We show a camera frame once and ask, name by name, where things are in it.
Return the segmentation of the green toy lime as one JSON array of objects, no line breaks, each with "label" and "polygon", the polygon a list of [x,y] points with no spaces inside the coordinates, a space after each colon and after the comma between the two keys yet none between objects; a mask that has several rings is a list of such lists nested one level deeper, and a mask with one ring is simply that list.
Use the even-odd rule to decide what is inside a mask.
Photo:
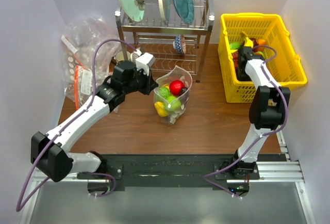
[{"label": "green toy lime", "polygon": [[171,95],[171,92],[167,87],[160,87],[158,92],[159,95],[164,99],[168,98]]}]

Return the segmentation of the yellow toy lemon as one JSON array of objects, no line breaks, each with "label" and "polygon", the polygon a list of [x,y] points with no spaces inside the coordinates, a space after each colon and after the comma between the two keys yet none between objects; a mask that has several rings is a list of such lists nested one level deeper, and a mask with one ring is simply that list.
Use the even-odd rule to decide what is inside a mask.
[{"label": "yellow toy lemon", "polygon": [[160,117],[167,117],[169,115],[163,102],[161,102],[161,101],[155,102],[154,107]]}]

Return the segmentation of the clear zip top bag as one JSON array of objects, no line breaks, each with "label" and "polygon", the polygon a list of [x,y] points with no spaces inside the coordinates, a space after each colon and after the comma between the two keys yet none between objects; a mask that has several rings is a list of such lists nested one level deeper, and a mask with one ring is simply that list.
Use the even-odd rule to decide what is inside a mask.
[{"label": "clear zip top bag", "polygon": [[[179,112],[184,113],[186,111],[188,100],[190,97],[190,90],[191,90],[191,86],[192,86],[191,74],[188,71],[186,71],[185,69],[183,69],[179,66],[175,66],[172,71],[161,76],[160,78],[158,78],[156,80],[156,82],[158,83],[159,86],[156,89],[154,89],[154,96],[153,96],[154,103],[157,101],[161,101],[165,104],[166,99],[162,98],[159,95],[158,90],[160,87],[167,87],[169,89],[169,84],[174,80],[182,81],[185,84],[185,87],[188,88],[188,91],[185,92],[183,95],[175,96],[175,97],[179,98],[181,101],[181,109],[177,110],[177,111],[168,111],[167,110],[169,115],[172,115],[173,113],[179,113]],[[167,117],[160,117],[160,119],[164,124],[168,125]]]}]

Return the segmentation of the red toy apple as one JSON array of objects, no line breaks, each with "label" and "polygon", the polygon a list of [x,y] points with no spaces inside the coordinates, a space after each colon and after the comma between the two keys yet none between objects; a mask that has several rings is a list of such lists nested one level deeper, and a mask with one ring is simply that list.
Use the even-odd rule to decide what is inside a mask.
[{"label": "red toy apple", "polygon": [[179,96],[181,89],[185,87],[185,84],[180,80],[174,80],[169,84],[169,90],[174,96]]}]

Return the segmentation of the green toy apple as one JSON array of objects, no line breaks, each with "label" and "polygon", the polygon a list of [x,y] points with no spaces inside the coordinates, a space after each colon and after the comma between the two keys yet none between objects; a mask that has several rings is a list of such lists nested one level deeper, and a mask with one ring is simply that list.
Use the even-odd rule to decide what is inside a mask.
[{"label": "green toy apple", "polygon": [[177,111],[181,109],[181,105],[180,99],[171,95],[166,98],[164,107],[168,111]]}]

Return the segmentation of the dark toy plum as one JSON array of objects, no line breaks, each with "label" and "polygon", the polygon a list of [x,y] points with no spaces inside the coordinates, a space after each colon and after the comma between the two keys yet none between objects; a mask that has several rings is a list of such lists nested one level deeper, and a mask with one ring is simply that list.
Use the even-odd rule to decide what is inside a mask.
[{"label": "dark toy plum", "polygon": [[188,91],[187,87],[182,87],[181,90],[180,90],[180,95],[183,95],[187,91]]}]

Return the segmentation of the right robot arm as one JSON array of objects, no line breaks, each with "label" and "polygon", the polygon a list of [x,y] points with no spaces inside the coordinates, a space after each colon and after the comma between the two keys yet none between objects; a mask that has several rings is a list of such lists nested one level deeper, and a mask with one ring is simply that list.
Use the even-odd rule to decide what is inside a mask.
[{"label": "right robot arm", "polygon": [[235,179],[245,179],[256,170],[259,152],[267,138],[287,122],[291,91],[281,86],[268,70],[268,62],[253,49],[238,50],[239,79],[250,79],[256,89],[249,110],[250,128],[243,144],[237,149],[227,170]]}]

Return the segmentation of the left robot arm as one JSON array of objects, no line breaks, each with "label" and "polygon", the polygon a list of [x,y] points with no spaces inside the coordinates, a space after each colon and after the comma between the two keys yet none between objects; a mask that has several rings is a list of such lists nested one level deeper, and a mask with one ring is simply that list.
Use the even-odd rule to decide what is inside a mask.
[{"label": "left robot arm", "polygon": [[151,93],[158,84],[153,80],[151,66],[154,58],[142,55],[135,62],[121,61],[113,74],[96,89],[96,95],[59,126],[47,134],[36,132],[31,138],[31,162],[54,182],[68,174],[89,172],[94,178],[106,175],[107,166],[96,152],[71,153],[72,146],[99,119],[124,102],[127,94]]}]

